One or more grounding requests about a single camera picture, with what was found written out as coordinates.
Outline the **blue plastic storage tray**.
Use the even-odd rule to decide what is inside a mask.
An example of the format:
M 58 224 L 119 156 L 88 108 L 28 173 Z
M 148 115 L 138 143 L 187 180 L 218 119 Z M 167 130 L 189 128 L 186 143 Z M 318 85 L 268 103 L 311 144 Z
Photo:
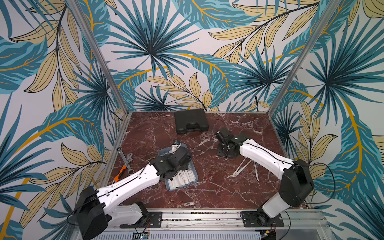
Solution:
M 181 143 L 181 147 L 188 148 L 186 144 L 182 144 L 182 143 Z M 171 154 L 171 149 L 172 149 L 172 146 L 160 150 L 160 151 L 158 152 L 158 156 L 159 156 L 159 157 L 162 157 L 162 156 L 164 156 L 164 155 L 166 155 L 166 154 Z M 195 166 L 194 166 L 194 164 L 193 164 L 192 161 L 189 162 L 188 167 L 187 167 L 185 170 L 187 170 L 187 171 L 188 171 L 188 170 L 189 170 L 189 171 L 193 171 L 193 172 L 196 174 L 197 181 L 196 181 L 195 183 L 197 183 L 199 177 L 198 177 L 197 171 L 196 171 Z M 183 171 L 185 171 L 185 170 L 180 170 L 180 171 L 178 171 L 177 174 L 179 174 L 179 173 L 183 173 Z M 169 190 L 170 192 L 173 192 L 173 191 L 176 191 L 176 190 L 178 190 L 178 189 L 182 189 L 182 188 L 185 188 L 185 187 L 188 187 L 188 186 L 191 186 L 191 185 L 194 185 L 194 184 L 195 184 L 195 183 L 191 183 L 191 184 L 188 184 L 188 185 L 183 186 L 182 188 L 178 188 L 178 189 L 172 191 L 172 190 L 170 189 L 170 185 L 169 185 L 169 183 L 170 183 L 170 180 L 165 180 L 166 188 L 167 188 L 167 190 Z

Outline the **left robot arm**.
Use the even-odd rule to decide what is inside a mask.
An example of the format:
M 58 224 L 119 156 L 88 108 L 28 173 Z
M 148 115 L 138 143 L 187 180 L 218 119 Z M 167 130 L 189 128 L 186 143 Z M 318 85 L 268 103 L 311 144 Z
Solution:
M 181 170 L 186 170 L 192 154 L 186 147 L 179 147 L 173 153 L 152 159 L 137 173 L 114 184 L 99 189 L 87 187 L 80 194 L 73 211 L 82 238 L 91 240 L 100 235 L 118 217 L 116 207 L 138 192 L 168 180 Z

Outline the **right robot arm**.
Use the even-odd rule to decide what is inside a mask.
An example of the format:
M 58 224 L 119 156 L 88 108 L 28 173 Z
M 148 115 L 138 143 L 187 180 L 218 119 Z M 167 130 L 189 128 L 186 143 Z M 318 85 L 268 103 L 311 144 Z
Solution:
M 278 192 L 257 210 L 261 221 L 273 219 L 291 207 L 299 207 L 314 190 L 310 166 L 305 161 L 280 156 L 244 135 L 234 136 L 225 128 L 216 132 L 215 136 L 219 141 L 218 156 L 234 159 L 241 155 L 280 180 Z

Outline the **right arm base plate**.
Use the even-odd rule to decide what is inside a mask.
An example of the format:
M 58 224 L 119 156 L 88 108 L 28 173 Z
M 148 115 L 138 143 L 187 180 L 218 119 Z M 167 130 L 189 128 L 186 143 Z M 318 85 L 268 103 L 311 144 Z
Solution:
M 274 218 L 268 217 L 265 213 L 257 211 L 240 212 L 240 218 L 243 221 L 245 228 L 278 228 L 284 226 L 281 214 Z

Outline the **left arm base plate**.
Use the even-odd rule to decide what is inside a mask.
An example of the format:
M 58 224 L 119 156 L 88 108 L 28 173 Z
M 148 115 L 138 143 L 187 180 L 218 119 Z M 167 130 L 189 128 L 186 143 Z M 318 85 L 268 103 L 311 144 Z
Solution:
M 120 229 L 159 229 L 162 225 L 162 217 L 162 212 L 149 212 L 148 214 L 144 214 L 135 224 L 120 225 Z

